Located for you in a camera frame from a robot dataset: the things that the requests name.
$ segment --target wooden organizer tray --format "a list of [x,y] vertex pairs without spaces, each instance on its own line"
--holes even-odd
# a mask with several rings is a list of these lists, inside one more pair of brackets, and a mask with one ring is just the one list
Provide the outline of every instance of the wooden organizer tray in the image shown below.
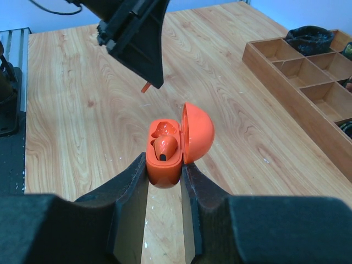
[[352,139],[339,125],[352,120],[352,93],[342,83],[352,61],[341,53],[352,37],[332,30],[327,53],[303,56],[284,37],[246,44],[243,62],[352,182]]

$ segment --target wood grain surface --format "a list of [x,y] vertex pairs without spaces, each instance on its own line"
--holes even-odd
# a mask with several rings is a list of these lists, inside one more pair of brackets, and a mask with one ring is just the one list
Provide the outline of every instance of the wood grain surface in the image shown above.
[[[96,25],[30,35],[26,193],[68,200],[98,187],[146,150],[149,124],[180,121],[184,102],[213,119],[198,167],[231,194],[328,195],[352,205],[352,184],[255,78],[248,41],[287,30],[248,5],[168,13],[165,85],[106,54]],[[180,186],[149,188],[143,263],[184,263]]]

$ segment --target black cable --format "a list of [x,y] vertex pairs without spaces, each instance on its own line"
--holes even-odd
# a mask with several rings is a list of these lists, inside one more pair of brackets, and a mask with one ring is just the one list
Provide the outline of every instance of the black cable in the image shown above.
[[49,12],[51,14],[55,14],[55,15],[75,15],[75,14],[78,14],[79,12],[82,11],[82,6],[80,5],[79,9],[75,12],[72,12],[72,13],[62,13],[62,12],[55,12],[55,11],[51,11],[45,7],[43,7],[42,5],[38,4],[37,2],[35,2],[34,0],[29,0],[29,2],[31,2],[32,4],[34,4],[35,6],[39,7],[40,9],[46,11],[46,12]]

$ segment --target orange earbud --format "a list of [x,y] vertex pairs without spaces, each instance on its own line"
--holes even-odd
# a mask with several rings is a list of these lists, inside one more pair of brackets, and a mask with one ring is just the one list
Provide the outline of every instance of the orange earbud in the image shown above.
[[164,135],[154,141],[153,147],[159,161],[168,161],[176,153],[178,142],[175,137]]

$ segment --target tray compartment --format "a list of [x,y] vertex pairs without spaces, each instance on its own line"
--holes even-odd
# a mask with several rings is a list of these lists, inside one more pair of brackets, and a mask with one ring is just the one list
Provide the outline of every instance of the tray compartment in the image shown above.
[[327,83],[331,79],[309,60],[287,60],[278,68],[295,88]]
[[253,45],[271,62],[303,57],[281,38],[255,42]]
[[352,117],[352,94],[338,83],[305,87],[301,91],[331,121]]
[[347,79],[352,75],[352,61],[340,53],[309,56],[308,59],[327,73],[333,80]]

